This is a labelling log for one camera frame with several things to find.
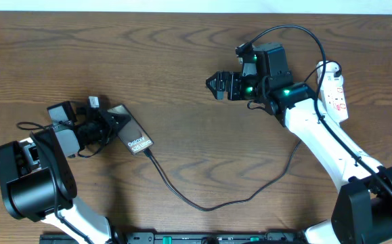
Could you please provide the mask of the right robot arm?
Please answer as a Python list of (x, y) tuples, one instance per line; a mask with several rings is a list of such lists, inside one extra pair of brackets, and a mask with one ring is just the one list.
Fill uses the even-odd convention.
[(326, 112), (308, 84), (295, 83), (279, 43), (239, 55), (240, 72), (206, 80), (215, 99), (252, 100), (295, 134), (331, 177), (338, 197), (329, 220), (299, 233), (302, 243), (382, 243), (392, 239), (392, 167), (366, 154)]

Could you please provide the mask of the Galaxy S25 Ultra smartphone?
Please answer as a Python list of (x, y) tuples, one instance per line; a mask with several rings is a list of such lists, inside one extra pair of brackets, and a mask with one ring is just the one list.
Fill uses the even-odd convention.
[(133, 155), (145, 151), (154, 144), (151, 137), (124, 104), (110, 108), (108, 112), (129, 117), (129, 121), (123, 126), (117, 136)]

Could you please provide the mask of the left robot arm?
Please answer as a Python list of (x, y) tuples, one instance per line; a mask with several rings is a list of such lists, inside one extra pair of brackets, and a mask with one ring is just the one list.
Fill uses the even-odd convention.
[(67, 162), (92, 144), (99, 150), (134, 120), (124, 105), (105, 109), (98, 98), (65, 101), (48, 107), (51, 125), (22, 121), (18, 129), (28, 138), (0, 146), (0, 189), (3, 204), (17, 220), (51, 224), (65, 234), (52, 241), (126, 243), (127, 237), (106, 217), (77, 195), (77, 184)]

